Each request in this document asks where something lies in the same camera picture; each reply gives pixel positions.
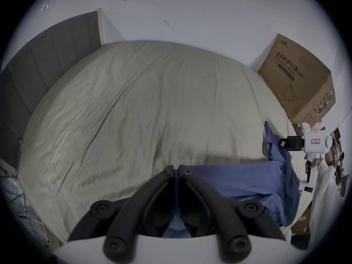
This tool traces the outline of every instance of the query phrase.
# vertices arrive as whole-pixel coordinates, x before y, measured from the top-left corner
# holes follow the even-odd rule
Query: beige bedsheet
[[[27,125],[19,179],[62,241],[101,199],[131,196],[166,165],[265,160],[264,121],[294,135],[250,68],[191,46],[101,46],[48,91]],[[293,166],[304,178],[302,153]]]

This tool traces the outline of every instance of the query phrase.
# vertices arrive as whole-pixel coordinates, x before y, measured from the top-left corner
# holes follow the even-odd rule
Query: bed
[[[53,37],[47,42],[56,60],[45,54],[52,64],[36,57],[33,45],[25,48],[43,81],[16,86],[16,73],[24,77],[14,69],[21,51],[2,72],[9,79],[2,136],[10,147],[0,157],[18,169],[33,208],[60,240],[93,202],[131,196],[166,165],[265,161],[265,121],[281,137],[295,135],[270,88],[247,66],[170,42],[102,44],[97,13],[78,17],[63,22],[67,35],[41,33]],[[57,41],[68,39],[73,46]],[[300,179],[303,158],[292,153]]]

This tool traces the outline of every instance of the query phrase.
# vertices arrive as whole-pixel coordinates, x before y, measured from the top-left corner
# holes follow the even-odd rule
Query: clutter
[[[291,227],[292,235],[310,235],[309,220],[310,220],[311,203],[304,211],[298,221]]]
[[[258,73],[284,108],[289,120],[310,127],[335,103],[330,70],[301,45],[278,36]]]

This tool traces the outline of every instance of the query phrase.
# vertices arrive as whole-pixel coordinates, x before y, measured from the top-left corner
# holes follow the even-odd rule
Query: black clamp
[[[284,240],[279,227],[255,200],[238,201],[220,193],[186,165],[180,166],[178,206],[192,237],[217,234],[223,261],[237,263],[251,251],[248,234]],[[68,241],[106,235],[103,251],[115,263],[134,257],[138,234],[162,237],[175,207],[174,167],[169,165],[128,199],[97,201]]]

